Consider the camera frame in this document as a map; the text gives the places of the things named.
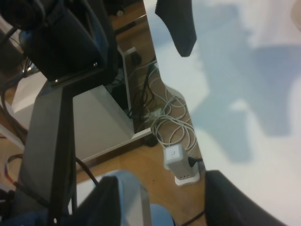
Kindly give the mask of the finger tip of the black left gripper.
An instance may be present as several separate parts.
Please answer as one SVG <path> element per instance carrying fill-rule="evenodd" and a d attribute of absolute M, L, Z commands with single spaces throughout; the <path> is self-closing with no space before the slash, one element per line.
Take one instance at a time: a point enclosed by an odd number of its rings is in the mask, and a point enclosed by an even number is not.
<path fill-rule="evenodd" d="M 191 55 L 197 40 L 191 0 L 158 0 L 155 14 L 167 27 L 182 57 Z"/>

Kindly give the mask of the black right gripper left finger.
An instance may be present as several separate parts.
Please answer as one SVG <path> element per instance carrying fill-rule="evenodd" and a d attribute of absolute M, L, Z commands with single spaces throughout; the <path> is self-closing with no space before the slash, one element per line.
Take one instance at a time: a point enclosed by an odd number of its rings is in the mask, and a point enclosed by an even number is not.
<path fill-rule="evenodd" d="M 119 226 L 121 221 L 119 186 L 116 177 L 103 177 L 79 206 L 76 226 Z"/>

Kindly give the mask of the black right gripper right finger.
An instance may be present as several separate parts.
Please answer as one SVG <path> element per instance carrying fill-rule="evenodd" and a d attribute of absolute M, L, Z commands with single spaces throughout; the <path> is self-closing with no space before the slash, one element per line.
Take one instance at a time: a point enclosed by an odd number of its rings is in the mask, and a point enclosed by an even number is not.
<path fill-rule="evenodd" d="M 205 217 L 209 226 L 283 226 L 237 189 L 220 171 L 205 173 Z"/>

